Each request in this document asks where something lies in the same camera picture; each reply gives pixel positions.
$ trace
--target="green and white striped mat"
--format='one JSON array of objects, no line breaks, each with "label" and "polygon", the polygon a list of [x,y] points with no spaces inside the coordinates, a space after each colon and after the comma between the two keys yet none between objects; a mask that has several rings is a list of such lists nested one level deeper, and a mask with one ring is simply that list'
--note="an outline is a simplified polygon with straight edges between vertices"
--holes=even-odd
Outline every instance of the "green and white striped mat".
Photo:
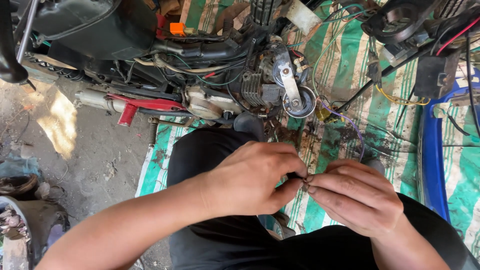
[{"label": "green and white striped mat", "polygon": [[[235,0],[186,0],[181,21],[187,27],[210,32],[217,17]],[[328,1],[315,12],[325,18],[333,11]],[[303,51],[310,63],[314,63],[332,36],[346,22],[321,26],[306,44],[296,47]],[[303,35],[291,35],[289,43],[302,41]],[[324,54],[318,65],[315,81],[330,101],[348,100],[369,79],[365,76],[368,62],[368,37],[360,29],[360,22],[351,21]],[[382,61],[382,68],[388,66]],[[384,90],[394,96],[408,98],[415,83],[416,61],[412,61],[383,79]],[[388,101],[373,88],[367,90],[346,112],[360,128],[364,136],[365,157],[377,157],[386,166],[385,176],[395,190],[417,199],[417,142],[419,119],[422,108],[409,106],[401,123],[396,122],[402,106]],[[470,107],[453,108],[450,113],[467,132],[475,134]],[[325,125],[315,115],[306,119],[293,119],[286,115],[277,118],[282,128],[277,129],[271,140],[293,143],[300,157],[308,165],[309,173],[323,172],[327,164],[336,159],[357,159],[360,142],[355,130],[345,122]],[[136,196],[162,190],[166,186],[168,160],[172,145],[192,128],[159,125],[157,144],[149,148]],[[480,257],[480,146],[475,137],[464,137],[450,121],[443,123],[444,170],[450,216],[453,226],[464,239],[467,247]],[[297,233],[308,233],[327,225],[337,224],[319,207],[307,193],[299,191],[283,211],[290,216],[289,227]]]}]

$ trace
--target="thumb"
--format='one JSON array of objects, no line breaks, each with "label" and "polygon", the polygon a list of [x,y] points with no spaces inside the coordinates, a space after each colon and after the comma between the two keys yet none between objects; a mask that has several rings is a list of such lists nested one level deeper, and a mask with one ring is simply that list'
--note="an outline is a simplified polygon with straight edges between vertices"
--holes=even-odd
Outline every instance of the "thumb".
[{"label": "thumb", "polygon": [[271,195],[270,199],[275,206],[278,206],[278,209],[280,209],[289,201],[293,200],[302,186],[303,181],[301,179],[288,179],[275,189],[275,192]]}]

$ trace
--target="yellow wire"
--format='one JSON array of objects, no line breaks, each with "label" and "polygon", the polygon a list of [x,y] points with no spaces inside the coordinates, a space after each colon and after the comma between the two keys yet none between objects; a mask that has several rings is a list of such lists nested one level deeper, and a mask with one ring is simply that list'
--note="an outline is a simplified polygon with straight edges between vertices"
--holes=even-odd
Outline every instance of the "yellow wire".
[{"label": "yellow wire", "polygon": [[430,102],[430,98],[427,100],[427,102],[425,103],[422,103],[422,101],[425,99],[425,98],[421,98],[420,101],[410,101],[408,99],[404,99],[404,98],[397,98],[397,97],[393,97],[387,93],[384,92],[384,90],[382,88],[378,88],[378,85],[375,85],[375,87],[377,88],[377,90],[382,93],[389,101],[395,103],[395,104],[400,104],[400,105],[427,105],[429,102]]}]

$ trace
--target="metal rod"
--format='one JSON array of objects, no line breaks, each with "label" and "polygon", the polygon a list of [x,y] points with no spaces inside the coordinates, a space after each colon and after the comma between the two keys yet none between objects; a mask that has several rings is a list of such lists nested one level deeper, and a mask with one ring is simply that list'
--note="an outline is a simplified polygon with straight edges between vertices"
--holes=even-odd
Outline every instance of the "metal rod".
[{"label": "metal rod", "polygon": [[22,63],[24,59],[25,50],[27,48],[28,38],[30,37],[30,32],[32,32],[33,19],[35,18],[36,8],[40,0],[32,0],[32,7],[28,13],[27,25],[25,26],[24,36],[22,37],[22,42],[20,42],[20,47],[18,49],[17,61]]}]

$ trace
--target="hand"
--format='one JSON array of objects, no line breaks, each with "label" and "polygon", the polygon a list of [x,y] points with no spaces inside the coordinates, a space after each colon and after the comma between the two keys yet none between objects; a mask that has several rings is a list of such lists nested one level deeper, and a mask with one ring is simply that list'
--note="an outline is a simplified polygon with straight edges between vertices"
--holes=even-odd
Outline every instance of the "hand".
[{"label": "hand", "polygon": [[331,162],[325,173],[307,178],[310,196],[333,220],[368,237],[392,232],[403,204],[377,170],[353,160]]},{"label": "hand", "polygon": [[275,188],[287,172],[307,177],[307,166],[292,145],[252,141],[194,178],[201,178],[202,200],[213,216],[259,215],[278,211],[303,185],[301,179],[290,179]]}]

